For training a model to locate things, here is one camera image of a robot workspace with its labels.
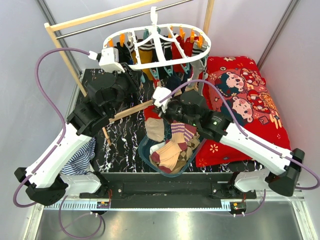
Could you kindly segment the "beige sock with red cuff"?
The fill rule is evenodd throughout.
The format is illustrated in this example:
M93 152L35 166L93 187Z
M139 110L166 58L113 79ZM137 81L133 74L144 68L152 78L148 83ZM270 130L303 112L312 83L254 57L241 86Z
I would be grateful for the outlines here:
M156 89L157 87L161 87L162 86L162 83L161 83L161 80L158 79L158 78L153 78L153 86L154 88Z

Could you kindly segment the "white oval clip hanger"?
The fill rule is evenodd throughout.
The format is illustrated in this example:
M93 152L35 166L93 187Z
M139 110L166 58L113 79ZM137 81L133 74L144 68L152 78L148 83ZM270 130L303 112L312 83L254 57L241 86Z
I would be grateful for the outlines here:
M187 64L197 61L209 54L212 42L204 31L202 31L198 27L189 24L158 24L158 9L155 6L153 6L150 10L152 11L150 15L151 25L132 27L115 32L104 40L102 49L111 47L110 42L116 38L118 38L120 41L123 39L127 39L131 44L133 44L133 50L135 52L135 58L137 60L136 64L129 66L132 70L142 70ZM174 35L174 28L178 28L181 30L190 30L191 34L198 34L198 40L200 40L200 42L205 43L207 45L207 49L204 52L200 53L198 56L187 56L177 40L178 37ZM178 52L180 53L180 57L177 59L167 60L163 51L161 42L162 40L165 42L174 43L174 45L178 49ZM139 47L146 44L147 42L154 43L157 61L142 64L139 55Z

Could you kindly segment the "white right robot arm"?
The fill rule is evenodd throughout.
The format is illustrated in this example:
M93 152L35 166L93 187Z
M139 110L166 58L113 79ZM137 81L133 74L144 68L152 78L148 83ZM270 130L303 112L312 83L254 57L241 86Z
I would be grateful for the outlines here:
M236 125L223 113L210 110L197 92L187 95L190 100L168 98L161 103L167 120L194 126L203 138L234 148L264 166L262 170L235 173L227 185L230 197L236 199L246 192L264 189L285 197L293 195L305 156L302 150L274 145Z

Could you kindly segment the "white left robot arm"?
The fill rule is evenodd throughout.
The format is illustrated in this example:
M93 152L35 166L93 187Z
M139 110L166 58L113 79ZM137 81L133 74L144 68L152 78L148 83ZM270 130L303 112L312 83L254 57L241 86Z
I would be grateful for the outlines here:
M140 89L143 72L105 72L87 85L87 96L67 119L62 131L47 150L29 167L19 167L14 175L34 203L50 206L66 195L108 193L106 179L97 172L62 173L72 156L114 118L118 105Z

